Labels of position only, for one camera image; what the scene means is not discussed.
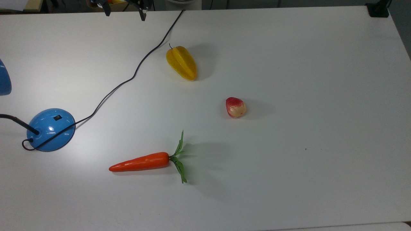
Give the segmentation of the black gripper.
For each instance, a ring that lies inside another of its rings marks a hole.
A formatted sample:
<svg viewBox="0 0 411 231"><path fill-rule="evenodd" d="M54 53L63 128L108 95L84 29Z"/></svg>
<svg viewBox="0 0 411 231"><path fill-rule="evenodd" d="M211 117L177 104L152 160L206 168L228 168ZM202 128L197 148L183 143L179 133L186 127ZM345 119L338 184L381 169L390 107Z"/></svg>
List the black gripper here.
<svg viewBox="0 0 411 231"><path fill-rule="evenodd" d="M126 3L138 8L138 12L142 21L145 21L147 15L147 9L151 8L151 0L90 0L92 4L102 6L104 13L107 17L111 14L110 4L122 4Z"/></svg>

